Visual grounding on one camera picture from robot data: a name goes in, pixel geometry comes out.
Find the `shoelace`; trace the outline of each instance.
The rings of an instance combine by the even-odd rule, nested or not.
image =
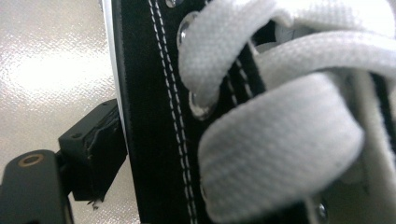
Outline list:
[[[396,26],[387,1],[215,0],[191,25],[179,52],[181,79],[196,104],[216,103],[240,50],[269,20],[322,33],[256,55],[268,92],[203,135],[199,164],[206,209],[216,222],[250,220],[303,200],[356,160],[364,131],[329,69],[396,77]]]

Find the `shiny textured surface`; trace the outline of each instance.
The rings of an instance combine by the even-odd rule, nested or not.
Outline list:
[[[115,97],[97,1],[0,1],[1,176],[22,153],[57,151],[62,133]],[[70,198],[77,224],[138,222],[128,161],[98,209]]]

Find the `white stitching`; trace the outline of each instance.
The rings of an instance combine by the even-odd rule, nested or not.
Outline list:
[[[244,69],[242,68],[242,64],[239,61],[239,59],[236,60],[236,65],[239,68],[239,74],[241,74],[241,77],[244,79],[245,91],[247,92],[247,96],[249,98],[253,98],[253,92],[251,91],[251,88],[248,83],[248,76],[245,73]]]
[[[172,94],[170,92],[170,85],[169,85],[169,82],[168,82],[169,76],[168,76],[168,73],[166,72],[166,66],[165,66],[164,57],[163,57],[163,48],[161,46],[159,32],[158,32],[157,27],[156,27],[156,21],[155,21],[154,12],[153,12],[153,5],[151,4],[151,0],[148,0],[148,3],[149,3],[149,6],[150,6],[151,19],[153,21],[154,31],[155,31],[155,35],[156,35],[157,42],[158,42],[158,47],[160,49],[160,55],[161,55],[161,58],[162,58],[162,61],[163,61],[163,72],[165,74],[165,82],[166,82],[166,87],[168,89],[169,105],[170,105],[171,110],[172,110],[172,118],[174,120],[175,132],[177,133],[178,152],[179,152],[179,155],[180,155],[181,167],[183,169],[183,181],[184,181],[184,186],[185,186],[184,192],[185,192],[185,195],[186,195],[186,198],[187,198],[187,201],[188,201],[187,202],[187,208],[188,208],[189,215],[190,215],[190,222],[194,224],[194,223],[197,223],[195,201],[194,201],[194,196],[193,196],[193,192],[192,192],[192,188],[191,188],[191,184],[190,184],[190,182],[191,182],[190,164],[189,164],[188,154],[187,154],[186,135],[185,135],[185,132],[184,132],[184,121],[183,121],[183,118],[181,117],[180,101],[179,101],[179,98],[178,98],[178,95],[177,95],[178,91],[177,91],[177,86],[176,86],[176,81],[175,81],[175,75],[174,75],[174,72],[173,72],[173,67],[172,67],[172,64],[171,64],[171,60],[169,58],[169,53],[168,53],[168,48],[167,48],[167,43],[166,43],[166,38],[165,38],[165,30],[163,28],[162,14],[161,14],[160,8],[158,6],[158,2],[155,1],[155,7],[157,8],[156,11],[157,11],[157,14],[158,14],[158,16],[160,18],[160,24],[161,24],[161,28],[162,28],[162,32],[163,32],[163,48],[164,48],[164,51],[165,51],[165,54],[166,54],[166,60],[169,63],[169,70],[171,72],[171,78],[172,78],[172,81],[173,81],[173,88],[174,88],[174,92],[175,92],[175,96],[176,96],[176,100],[177,100],[177,112],[178,112],[181,132],[179,132],[179,129],[177,127],[175,109],[174,109],[173,104],[172,104],[173,97],[172,97]],[[180,138],[179,138],[180,133],[181,133],[181,138],[182,138],[183,145],[181,145],[181,141],[180,141]]]
[[[229,73],[227,73],[227,86],[228,86],[228,89],[231,92],[231,99],[233,100],[233,105],[237,106],[238,105],[238,101],[236,100],[235,91],[233,89],[233,85],[231,83],[231,78],[230,78],[230,74]]]

